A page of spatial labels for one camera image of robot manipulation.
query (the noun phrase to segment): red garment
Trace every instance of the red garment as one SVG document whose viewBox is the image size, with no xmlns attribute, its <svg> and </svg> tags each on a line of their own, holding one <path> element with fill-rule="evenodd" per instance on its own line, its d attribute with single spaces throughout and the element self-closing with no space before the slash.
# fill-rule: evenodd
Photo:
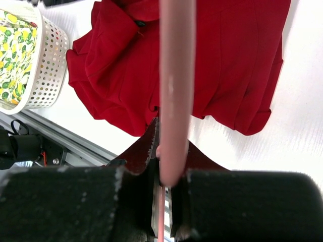
<svg viewBox="0 0 323 242">
<path fill-rule="evenodd" d="M 282 65 L 290 0 L 197 0 L 193 115 L 262 130 Z M 158 0 L 102 0 L 67 53 L 69 84 L 95 119 L 133 136 L 159 108 Z M 146 23 L 139 28 L 134 20 Z"/>
</svg>

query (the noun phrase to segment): screw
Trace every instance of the screw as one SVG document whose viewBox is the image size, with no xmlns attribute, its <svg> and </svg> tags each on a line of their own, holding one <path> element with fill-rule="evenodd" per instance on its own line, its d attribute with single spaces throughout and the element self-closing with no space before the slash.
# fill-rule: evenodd
<svg viewBox="0 0 323 242">
<path fill-rule="evenodd" d="M 60 163 L 60 160 L 58 160 L 58 159 L 56 158 L 56 159 L 52 160 L 52 163 L 53 163 L 54 165 L 58 165 L 58 164 Z"/>
</svg>

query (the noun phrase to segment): white surface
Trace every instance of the white surface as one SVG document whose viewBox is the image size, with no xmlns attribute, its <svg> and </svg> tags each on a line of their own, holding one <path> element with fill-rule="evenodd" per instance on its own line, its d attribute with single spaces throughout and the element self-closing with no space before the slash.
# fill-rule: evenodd
<svg viewBox="0 0 323 242">
<path fill-rule="evenodd" d="M 42 11 L 75 40 L 90 30 L 93 0 Z M 292 0 L 284 31 L 284 66 L 265 129 L 246 137 L 212 118 L 193 118 L 190 140 L 230 169 L 299 171 L 323 187 L 323 1 Z M 64 83 L 53 107 L 36 111 L 66 129 L 120 154 L 137 138 L 93 120 Z"/>
</svg>

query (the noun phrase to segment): lemon print fabric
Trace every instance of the lemon print fabric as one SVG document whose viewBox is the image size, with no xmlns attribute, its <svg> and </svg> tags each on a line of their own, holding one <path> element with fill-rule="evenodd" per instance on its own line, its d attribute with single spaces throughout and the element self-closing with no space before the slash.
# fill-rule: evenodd
<svg viewBox="0 0 323 242">
<path fill-rule="evenodd" d="M 0 9 L 0 99 L 18 104 L 36 49 L 37 26 Z"/>
</svg>

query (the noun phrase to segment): red wire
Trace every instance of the red wire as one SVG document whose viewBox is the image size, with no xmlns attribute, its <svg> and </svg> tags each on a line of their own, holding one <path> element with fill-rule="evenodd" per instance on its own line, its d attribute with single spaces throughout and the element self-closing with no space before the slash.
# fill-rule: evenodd
<svg viewBox="0 0 323 242">
<path fill-rule="evenodd" d="M 47 166 L 46 152 L 44 151 L 41 155 L 44 157 L 44 165 L 46 167 Z"/>
</svg>

